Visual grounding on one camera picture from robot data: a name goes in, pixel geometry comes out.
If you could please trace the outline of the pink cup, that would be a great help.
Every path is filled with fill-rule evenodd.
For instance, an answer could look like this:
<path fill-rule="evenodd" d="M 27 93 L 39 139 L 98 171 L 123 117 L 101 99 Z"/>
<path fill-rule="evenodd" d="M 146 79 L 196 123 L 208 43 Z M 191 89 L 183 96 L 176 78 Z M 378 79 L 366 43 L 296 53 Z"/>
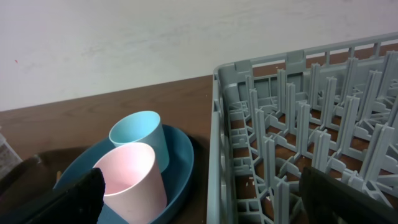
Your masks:
<path fill-rule="evenodd" d="M 149 223 L 167 206 L 153 148 L 134 142 L 114 148 L 96 164 L 105 181 L 104 202 L 128 223 Z"/>

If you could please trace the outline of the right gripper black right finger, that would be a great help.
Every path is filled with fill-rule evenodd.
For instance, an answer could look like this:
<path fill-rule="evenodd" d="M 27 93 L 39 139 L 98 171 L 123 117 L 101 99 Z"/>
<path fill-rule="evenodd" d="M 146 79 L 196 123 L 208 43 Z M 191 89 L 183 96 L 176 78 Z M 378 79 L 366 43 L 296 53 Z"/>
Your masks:
<path fill-rule="evenodd" d="M 299 191 L 310 224 L 397 223 L 397 211 L 313 167 L 304 167 Z"/>

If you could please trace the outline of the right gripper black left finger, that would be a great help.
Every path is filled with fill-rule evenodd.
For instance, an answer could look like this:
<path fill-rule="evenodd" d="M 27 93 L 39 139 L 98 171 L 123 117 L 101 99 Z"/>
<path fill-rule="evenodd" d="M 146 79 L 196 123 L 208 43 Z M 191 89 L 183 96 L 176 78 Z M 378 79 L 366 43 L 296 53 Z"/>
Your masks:
<path fill-rule="evenodd" d="M 96 223 L 104 205 L 104 191 L 103 173 L 93 168 L 78 180 L 2 215 L 1 223 Z"/>

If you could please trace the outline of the light blue cup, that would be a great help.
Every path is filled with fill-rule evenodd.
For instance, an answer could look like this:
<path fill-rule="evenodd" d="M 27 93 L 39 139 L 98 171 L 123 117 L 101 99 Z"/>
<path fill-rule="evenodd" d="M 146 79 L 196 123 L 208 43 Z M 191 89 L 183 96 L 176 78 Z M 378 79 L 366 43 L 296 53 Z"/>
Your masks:
<path fill-rule="evenodd" d="M 139 111 L 119 120 L 109 132 L 109 140 L 116 146 L 142 142 L 155 152 L 161 172 L 169 166 L 170 156 L 160 115 L 155 111 Z"/>

